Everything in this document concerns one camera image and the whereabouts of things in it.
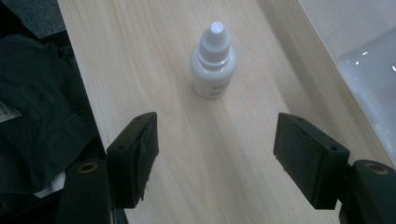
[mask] dark fabric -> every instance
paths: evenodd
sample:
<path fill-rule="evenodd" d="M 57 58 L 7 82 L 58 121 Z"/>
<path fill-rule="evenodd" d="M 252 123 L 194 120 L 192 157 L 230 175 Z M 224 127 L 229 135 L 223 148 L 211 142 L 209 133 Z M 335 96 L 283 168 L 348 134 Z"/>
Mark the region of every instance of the dark fabric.
<path fill-rule="evenodd" d="M 79 74 L 32 39 L 0 39 L 0 101 L 22 114 L 0 123 L 0 192 L 42 190 L 97 135 Z"/>

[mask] light wood surface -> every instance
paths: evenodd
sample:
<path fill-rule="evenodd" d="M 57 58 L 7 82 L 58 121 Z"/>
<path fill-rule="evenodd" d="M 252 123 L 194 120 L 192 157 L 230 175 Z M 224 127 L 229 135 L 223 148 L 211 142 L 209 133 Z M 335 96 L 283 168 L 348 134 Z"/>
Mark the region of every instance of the light wood surface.
<path fill-rule="evenodd" d="M 273 155 L 278 112 L 357 159 L 390 165 L 296 0 L 58 0 L 105 147 L 156 111 L 160 155 L 130 223 L 338 223 Z M 200 98 L 190 53 L 212 21 L 233 36 L 226 94 Z"/>

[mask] clamp jaw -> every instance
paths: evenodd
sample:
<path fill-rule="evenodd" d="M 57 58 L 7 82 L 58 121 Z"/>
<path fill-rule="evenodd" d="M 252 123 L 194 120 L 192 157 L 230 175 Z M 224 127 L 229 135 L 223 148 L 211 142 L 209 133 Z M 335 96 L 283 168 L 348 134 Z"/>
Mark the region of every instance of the clamp jaw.
<path fill-rule="evenodd" d="M 396 223 L 396 172 L 376 161 L 347 163 L 349 150 L 307 120 L 280 113 L 274 154 L 315 209 L 334 209 L 340 222 Z"/>

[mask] white surface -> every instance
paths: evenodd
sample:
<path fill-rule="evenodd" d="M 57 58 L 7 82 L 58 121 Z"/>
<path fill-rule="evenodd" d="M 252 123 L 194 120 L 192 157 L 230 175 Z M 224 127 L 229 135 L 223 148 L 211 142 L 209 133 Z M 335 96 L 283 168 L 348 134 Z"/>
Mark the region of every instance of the white surface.
<path fill-rule="evenodd" d="M 396 1 L 299 2 L 396 164 Z"/>
<path fill-rule="evenodd" d="M 46 188 L 35 193 L 35 196 L 39 198 L 44 198 L 45 196 L 50 195 L 53 192 L 63 189 L 65 181 L 66 172 L 61 172 L 60 174 L 53 177 L 53 179 L 50 181 L 49 185 Z"/>
<path fill-rule="evenodd" d="M 344 81 L 396 164 L 396 28 L 337 62 Z"/>
<path fill-rule="evenodd" d="M 202 34 L 190 58 L 192 86 L 207 99 L 222 96 L 236 67 L 236 54 L 224 25 L 213 22 Z"/>
<path fill-rule="evenodd" d="M 336 61 L 396 26 L 395 0 L 299 0 Z"/>

